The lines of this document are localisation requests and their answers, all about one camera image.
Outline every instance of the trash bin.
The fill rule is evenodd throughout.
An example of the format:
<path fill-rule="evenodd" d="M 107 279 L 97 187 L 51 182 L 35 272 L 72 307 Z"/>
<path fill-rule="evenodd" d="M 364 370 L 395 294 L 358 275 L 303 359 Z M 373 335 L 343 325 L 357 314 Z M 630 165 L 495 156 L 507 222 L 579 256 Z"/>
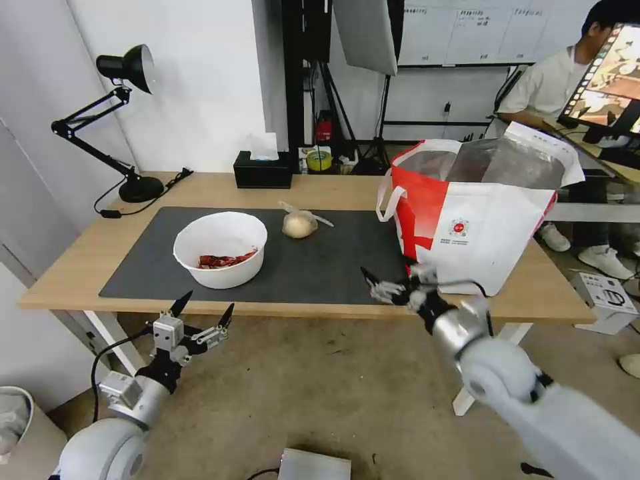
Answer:
<path fill-rule="evenodd" d="M 29 422 L 16 446 L 0 462 L 0 480 L 43 480 L 58 466 L 58 459 L 67 444 L 67 437 L 40 410 L 26 390 L 0 387 L 0 394 L 22 395 L 29 405 Z"/>

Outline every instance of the whiteboard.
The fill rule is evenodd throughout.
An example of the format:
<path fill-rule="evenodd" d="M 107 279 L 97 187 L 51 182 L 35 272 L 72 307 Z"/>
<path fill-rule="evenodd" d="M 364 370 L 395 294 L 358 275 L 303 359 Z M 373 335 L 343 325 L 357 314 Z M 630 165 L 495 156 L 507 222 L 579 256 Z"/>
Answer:
<path fill-rule="evenodd" d="M 597 0 L 408 0 L 399 65 L 531 63 L 575 44 Z"/>

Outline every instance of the white bowl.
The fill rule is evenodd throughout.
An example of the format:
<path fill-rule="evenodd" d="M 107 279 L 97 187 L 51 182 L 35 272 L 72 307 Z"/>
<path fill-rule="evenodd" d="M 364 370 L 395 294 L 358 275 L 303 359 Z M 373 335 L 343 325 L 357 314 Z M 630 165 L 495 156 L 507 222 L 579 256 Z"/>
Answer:
<path fill-rule="evenodd" d="M 175 238 L 173 256 L 200 285 L 228 289 L 248 282 L 260 271 L 265 258 L 267 228 L 252 215 L 222 212 L 188 224 Z M 219 269 L 199 269 L 200 255 L 238 257 L 258 251 L 244 262 Z"/>

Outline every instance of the lamp arm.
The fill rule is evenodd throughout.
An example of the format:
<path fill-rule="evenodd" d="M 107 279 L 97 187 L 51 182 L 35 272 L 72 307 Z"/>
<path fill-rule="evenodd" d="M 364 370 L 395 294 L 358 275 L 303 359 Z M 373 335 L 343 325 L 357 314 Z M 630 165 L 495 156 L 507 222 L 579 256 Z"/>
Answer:
<path fill-rule="evenodd" d="M 84 150 L 85 152 L 87 152 L 88 154 L 94 156 L 95 158 L 97 158 L 98 160 L 100 160 L 103 163 L 106 163 L 108 166 L 110 166 L 112 169 L 117 170 L 118 172 L 122 173 L 122 175 L 124 175 L 126 178 L 131 178 L 131 177 L 139 177 L 138 174 L 135 173 L 135 170 L 133 167 L 126 167 L 124 166 L 122 163 L 120 163 L 118 160 L 114 159 L 112 156 L 107 155 L 106 153 L 101 152 L 100 150 L 98 150 L 97 148 L 95 148 L 94 146 L 88 144 L 87 142 L 85 142 L 84 140 L 79 139 L 76 136 L 76 132 L 84 127 L 86 127 L 87 125 L 90 125 L 91 123 L 99 120 L 100 118 L 104 117 L 105 115 L 110 114 L 112 111 L 118 110 L 118 108 L 126 105 L 129 103 L 129 95 L 131 93 L 131 90 L 127 87 L 124 87 L 122 85 L 114 88 L 111 92 L 109 92 L 108 94 L 106 94 L 104 97 L 96 100 L 95 102 L 87 105 L 86 107 L 78 110 L 77 112 L 72 113 L 70 116 L 62 119 L 62 120 L 56 120 L 51 124 L 51 130 L 53 130 L 53 132 L 58 135 L 59 137 L 64 138 L 65 140 L 67 140 L 68 142 L 71 142 L 72 144 L 74 144 L 76 147 L 81 148 L 82 150 Z M 104 103 L 108 100 L 110 100 L 110 98 L 112 97 L 117 97 L 120 102 L 118 102 L 116 105 L 112 105 L 110 108 L 96 114 L 96 115 L 90 115 L 88 117 L 81 117 L 80 115 L 82 115 L 83 113 L 91 110 L 94 107 L 97 107 L 98 105 L 100 105 L 101 103 Z"/>

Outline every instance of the black desk lamp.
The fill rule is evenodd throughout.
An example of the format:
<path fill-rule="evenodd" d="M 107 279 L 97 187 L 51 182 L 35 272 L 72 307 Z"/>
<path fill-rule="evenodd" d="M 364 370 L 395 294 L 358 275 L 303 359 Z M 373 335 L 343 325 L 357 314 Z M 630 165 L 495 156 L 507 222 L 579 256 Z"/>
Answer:
<path fill-rule="evenodd" d="M 53 122 L 51 129 L 56 135 L 70 141 L 101 162 L 106 163 L 112 169 L 122 173 L 127 179 L 119 190 L 122 200 L 128 203 L 154 200 L 160 197 L 165 189 L 160 180 L 153 177 L 141 177 L 135 172 L 135 168 L 132 165 L 101 152 L 75 136 L 78 130 L 129 103 L 131 89 L 124 85 L 124 80 L 129 80 L 140 90 L 151 93 L 149 87 L 154 82 L 151 52 L 146 45 L 138 45 L 126 52 L 123 57 L 100 55 L 95 61 L 95 66 L 100 74 L 116 85 L 116 88 L 92 104 L 72 113 L 67 118 Z M 112 105 L 96 115 L 81 116 L 112 97 L 118 98 L 119 102 L 116 105 Z"/>

